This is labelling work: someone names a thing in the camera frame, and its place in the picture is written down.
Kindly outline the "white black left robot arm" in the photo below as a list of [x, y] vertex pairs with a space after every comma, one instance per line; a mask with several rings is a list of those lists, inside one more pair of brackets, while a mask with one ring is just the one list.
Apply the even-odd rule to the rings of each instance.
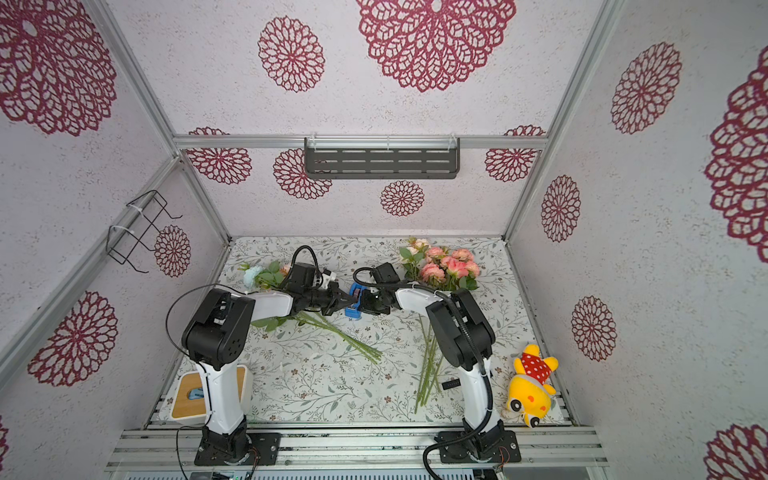
[[327, 289], [302, 293], [243, 294], [221, 284], [202, 289], [205, 297], [181, 336], [181, 348], [198, 367], [206, 401], [206, 428], [220, 435], [233, 434], [245, 421], [237, 361], [252, 322], [292, 316], [306, 308], [330, 315], [355, 303], [353, 296], [334, 283]]

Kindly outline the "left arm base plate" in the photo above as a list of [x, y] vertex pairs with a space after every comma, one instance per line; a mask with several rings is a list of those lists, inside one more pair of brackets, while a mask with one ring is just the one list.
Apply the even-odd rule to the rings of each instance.
[[272, 466], [276, 464], [282, 435], [244, 433], [222, 436], [211, 433], [198, 447], [193, 464], [203, 466]]

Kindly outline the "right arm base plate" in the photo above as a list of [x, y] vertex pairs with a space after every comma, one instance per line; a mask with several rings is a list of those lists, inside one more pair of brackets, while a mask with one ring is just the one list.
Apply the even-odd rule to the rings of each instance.
[[[441, 431], [438, 443], [454, 441], [462, 436], [459, 431]], [[440, 461], [444, 464], [463, 463], [519, 463], [522, 460], [517, 437], [513, 431], [494, 430], [461, 443], [439, 448]]]

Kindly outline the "mixed pastel flower bouquet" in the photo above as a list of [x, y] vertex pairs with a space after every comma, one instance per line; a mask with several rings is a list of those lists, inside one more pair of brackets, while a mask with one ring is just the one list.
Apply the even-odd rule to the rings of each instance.
[[343, 332], [329, 317], [351, 309], [359, 298], [343, 291], [336, 275], [315, 264], [283, 265], [278, 261], [267, 266], [242, 264], [243, 285], [256, 301], [251, 325], [274, 331], [288, 321], [298, 327], [309, 325], [338, 335], [343, 341], [373, 363], [381, 360], [381, 352]]

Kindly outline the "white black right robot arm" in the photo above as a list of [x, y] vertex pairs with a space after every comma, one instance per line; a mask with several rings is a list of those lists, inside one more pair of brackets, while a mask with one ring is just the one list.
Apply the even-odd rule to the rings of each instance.
[[369, 287], [359, 294], [360, 309], [371, 315], [393, 309], [426, 317], [442, 355], [459, 373], [466, 436], [490, 444], [501, 438], [503, 421], [494, 406], [492, 347], [496, 336], [471, 292], [444, 293], [417, 283]]

